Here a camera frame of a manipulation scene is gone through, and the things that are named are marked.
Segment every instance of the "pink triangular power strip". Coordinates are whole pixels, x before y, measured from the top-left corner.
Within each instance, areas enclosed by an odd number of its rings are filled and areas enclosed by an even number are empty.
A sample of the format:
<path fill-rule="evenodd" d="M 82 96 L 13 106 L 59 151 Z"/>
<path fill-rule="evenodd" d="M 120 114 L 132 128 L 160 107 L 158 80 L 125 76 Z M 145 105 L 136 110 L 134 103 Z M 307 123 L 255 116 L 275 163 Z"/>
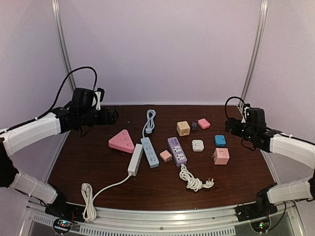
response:
<path fill-rule="evenodd" d="M 134 145 L 131 137 L 126 129 L 116 134 L 113 138 L 108 141 L 110 148 L 114 148 L 120 151 L 133 153 Z"/>

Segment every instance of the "blue cube socket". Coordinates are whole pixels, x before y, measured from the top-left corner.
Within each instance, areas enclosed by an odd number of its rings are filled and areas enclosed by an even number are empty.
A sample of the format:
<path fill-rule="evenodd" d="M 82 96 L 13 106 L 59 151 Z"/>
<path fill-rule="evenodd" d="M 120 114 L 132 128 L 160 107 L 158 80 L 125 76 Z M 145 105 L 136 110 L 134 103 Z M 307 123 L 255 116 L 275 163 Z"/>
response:
<path fill-rule="evenodd" d="M 216 135 L 215 136 L 215 143 L 219 147 L 223 147 L 226 145 L 225 136 L 224 135 Z"/>

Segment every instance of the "table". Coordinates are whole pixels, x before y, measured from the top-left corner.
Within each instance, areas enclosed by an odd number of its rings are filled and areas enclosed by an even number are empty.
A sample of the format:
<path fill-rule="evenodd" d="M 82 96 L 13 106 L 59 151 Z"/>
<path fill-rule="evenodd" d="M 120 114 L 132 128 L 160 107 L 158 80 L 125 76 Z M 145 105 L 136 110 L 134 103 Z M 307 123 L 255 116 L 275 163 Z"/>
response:
<path fill-rule="evenodd" d="M 100 194 L 94 205 L 127 210 L 182 210 L 236 205 L 255 201 L 256 193 L 274 183 L 268 166 L 259 150 L 250 151 L 241 146 L 241 138 L 224 132 L 224 106 L 120 106 L 120 117 L 115 125 L 95 126 L 89 134 L 71 131 L 55 163 L 49 184 L 64 192 L 68 201 L 84 204 L 81 184 L 92 185 L 94 194 L 100 189 L 123 180 L 131 154 L 108 147 L 108 140 L 127 129 L 134 143 L 140 143 L 146 111 L 155 109 L 155 130 L 149 135 L 157 155 L 168 149 L 167 138 L 178 137 L 188 158 L 187 168 L 203 182 L 214 178 L 211 189 L 198 192 L 186 189 L 186 182 L 179 178 L 180 167 L 174 162 L 163 162 L 150 169 L 145 155 L 136 177 L 122 185 Z M 229 106 L 230 117 L 240 118 L 235 106 Z M 206 118 L 209 129 L 197 128 L 189 136 L 179 137 L 176 124 L 187 120 Z M 226 166 L 214 165 L 211 157 L 216 146 L 214 136 L 226 137 L 230 160 Z M 202 139 L 203 152 L 193 152 L 193 139 Z"/>

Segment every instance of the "beige cube socket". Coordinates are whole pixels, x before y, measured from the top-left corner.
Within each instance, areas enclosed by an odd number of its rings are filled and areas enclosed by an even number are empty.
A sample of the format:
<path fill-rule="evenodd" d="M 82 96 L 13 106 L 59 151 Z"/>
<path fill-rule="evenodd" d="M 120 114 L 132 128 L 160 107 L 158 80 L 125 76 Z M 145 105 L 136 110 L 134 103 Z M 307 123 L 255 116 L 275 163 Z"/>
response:
<path fill-rule="evenodd" d="M 186 136 L 190 133 L 190 126 L 187 121 L 181 121 L 177 123 L 176 130 L 179 136 Z"/>

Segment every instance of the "white cube socket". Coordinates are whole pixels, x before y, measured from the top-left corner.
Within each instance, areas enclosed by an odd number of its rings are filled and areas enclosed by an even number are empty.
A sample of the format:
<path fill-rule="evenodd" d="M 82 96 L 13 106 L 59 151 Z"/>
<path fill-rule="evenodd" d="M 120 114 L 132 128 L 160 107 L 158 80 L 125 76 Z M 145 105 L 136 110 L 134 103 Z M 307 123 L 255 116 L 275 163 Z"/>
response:
<path fill-rule="evenodd" d="M 191 143 L 193 151 L 203 151 L 205 146 L 203 145 L 203 141 L 200 139 L 195 139 Z"/>

